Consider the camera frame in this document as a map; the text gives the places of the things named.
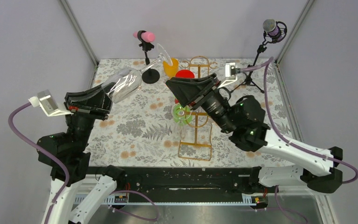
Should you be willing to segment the red plastic wine glass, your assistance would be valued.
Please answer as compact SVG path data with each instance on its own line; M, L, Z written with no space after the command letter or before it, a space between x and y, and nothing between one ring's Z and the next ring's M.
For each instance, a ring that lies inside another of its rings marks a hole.
M175 81L174 89L171 90L175 96L175 102L180 103L181 105L188 105L189 100L193 96L192 88L188 83L194 78L195 76L193 72L189 70L180 70L175 77L171 79L171 81Z

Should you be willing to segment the yellow plastic wine glass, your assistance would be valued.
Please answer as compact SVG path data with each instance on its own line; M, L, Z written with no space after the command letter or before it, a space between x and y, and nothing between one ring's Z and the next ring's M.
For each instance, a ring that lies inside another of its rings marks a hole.
M169 77L175 77L179 70L179 62L176 58L171 58L172 65L169 65L166 61L163 61L164 73Z

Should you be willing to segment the green plastic wine glass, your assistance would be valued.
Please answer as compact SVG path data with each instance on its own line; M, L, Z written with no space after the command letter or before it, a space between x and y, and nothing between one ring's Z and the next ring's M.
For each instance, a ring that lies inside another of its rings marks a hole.
M175 104L171 109L171 115L174 122L178 126L188 125L193 120L193 115L191 115L190 109L186 106L183 107L181 104Z

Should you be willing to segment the clear wine glass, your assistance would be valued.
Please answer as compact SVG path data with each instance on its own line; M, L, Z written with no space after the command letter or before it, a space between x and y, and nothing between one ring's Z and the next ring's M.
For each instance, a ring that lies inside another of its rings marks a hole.
M189 123L193 119L191 110L187 106L183 107L180 103L177 103L172 107L171 115L174 121L173 133L180 137L180 140L185 140L187 130L190 127Z
M154 61L145 65L144 68L135 69L126 67L117 70L101 84L102 90L114 104L123 101L137 91L143 82L142 74L154 65L162 62L172 65L172 59L162 45L157 44L157 50L158 57Z

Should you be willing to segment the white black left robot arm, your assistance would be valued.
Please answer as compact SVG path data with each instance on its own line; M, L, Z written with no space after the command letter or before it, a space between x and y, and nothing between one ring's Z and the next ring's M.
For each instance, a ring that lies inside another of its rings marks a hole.
M90 161L88 145L95 120L106 120L112 100L101 85L82 92L68 92L62 105L56 103L48 90L39 92L34 100L48 117L65 116L66 132L41 137L37 145L51 156L39 152L38 160L51 166L52 180L60 180L60 191L82 180Z

